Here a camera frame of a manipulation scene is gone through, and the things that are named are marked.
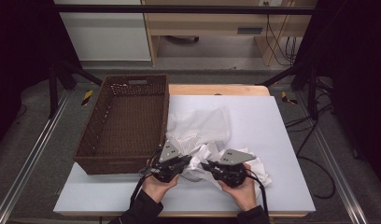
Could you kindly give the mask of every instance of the wicker basket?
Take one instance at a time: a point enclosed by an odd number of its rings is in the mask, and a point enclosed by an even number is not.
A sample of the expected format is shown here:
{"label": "wicker basket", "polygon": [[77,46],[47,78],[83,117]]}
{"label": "wicker basket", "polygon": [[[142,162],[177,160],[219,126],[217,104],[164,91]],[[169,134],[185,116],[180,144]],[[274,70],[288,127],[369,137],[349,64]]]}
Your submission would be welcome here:
{"label": "wicker basket", "polygon": [[164,143],[168,105],[166,75],[106,77],[74,161],[88,175],[137,173]]}

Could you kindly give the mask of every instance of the human hand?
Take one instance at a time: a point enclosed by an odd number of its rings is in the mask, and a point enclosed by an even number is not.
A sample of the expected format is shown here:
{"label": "human hand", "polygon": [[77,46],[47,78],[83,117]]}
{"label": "human hand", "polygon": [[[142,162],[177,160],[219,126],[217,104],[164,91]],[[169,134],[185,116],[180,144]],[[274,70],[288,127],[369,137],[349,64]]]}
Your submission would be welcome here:
{"label": "human hand", "polygon": [[164,197],[167,190],[176,186],[179,175],[176,175],[169,183],[164,183],[156,179],[153,175],[146,178],[142,185],[142,190],[149,195],[155,203],[159,203]]}
{"label": "human hand", "polygon": [[[246,163],[243,163],[243,165],[246,167],[246,169],[251,169],[250,165]],[[247,177],[242,185],[234,189],[227,186],[224,182],[220,180],[218,181],[218,183],[222,187],[223,191],[227,192],[233,197],[234,202],[237,204],[237,206],[240,207],[242,211],[246,212],[257,206],[257,199],[253,179]]]}

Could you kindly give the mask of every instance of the white table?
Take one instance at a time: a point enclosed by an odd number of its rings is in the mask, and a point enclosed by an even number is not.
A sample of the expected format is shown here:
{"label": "white table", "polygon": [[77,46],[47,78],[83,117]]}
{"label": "white table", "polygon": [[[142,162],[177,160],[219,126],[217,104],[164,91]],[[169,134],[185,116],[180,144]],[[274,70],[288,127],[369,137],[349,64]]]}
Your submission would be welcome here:
{"label": "white table", "polygon": [[[171,95],[169,113],[227,106],[232,136],[226,147],[251,149],[273,183],[266,188],[272,217],[316,210],[272,96]],[[86,175],[75,163],[54,212],[64,216],[120,215],[129,207],[137,175]],[[180,179],[162,200],[161,217],[234,217],[232,198],[207,181]]]}

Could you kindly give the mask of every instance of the black clamp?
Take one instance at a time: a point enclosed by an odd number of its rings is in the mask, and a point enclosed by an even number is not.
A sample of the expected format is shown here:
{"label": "black clamp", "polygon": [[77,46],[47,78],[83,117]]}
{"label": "black clamp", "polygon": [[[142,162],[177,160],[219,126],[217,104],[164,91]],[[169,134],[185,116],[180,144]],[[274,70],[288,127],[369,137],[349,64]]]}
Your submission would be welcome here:
{"label": "black clamp", "polygon": [[247,177],[244,161],[254,160],[256,157],[245,152],[227,149],[219,161],[202,163],[204,170],[210,172],[215,180],[223,181],[227,186],[236,188],[243,184]]}
{"label": "black clamp", "polygon": [[155,156],[150,172],[159,181],[169,183],[176,175],[182,174],[190,161],[190,155],[181,156],[170,142],[166,142],[161,154]]}

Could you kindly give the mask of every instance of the crumpled plastic bag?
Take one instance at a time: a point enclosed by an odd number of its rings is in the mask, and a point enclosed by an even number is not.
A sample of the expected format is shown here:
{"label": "crumpled plastic bag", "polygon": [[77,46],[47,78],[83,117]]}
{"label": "crumpled plastic bag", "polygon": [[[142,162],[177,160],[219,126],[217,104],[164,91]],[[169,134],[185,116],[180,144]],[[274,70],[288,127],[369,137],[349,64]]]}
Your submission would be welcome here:
{"label": "crumpled plastic bag", "polygon": [[[169,114],[167,122],[167,139],[182,155],[192,155],[190,164],[182,172],[182,177],[189,181],[197,182],[202,179],[210,181],[221,189],[218,181],[210,172],[205,171],[201,162],[219,161],[225,153],[224,144],[230,139],[229,111],[226,107],[215,110],[195,110],[187,113]],[[255,155],[247,147],[236,149]],[[257,175],[264,186],[272,182],[265,173],[260,158],[247,161],[251,171]],[[257,196],[260,193],[259,184],[255,183]]]}

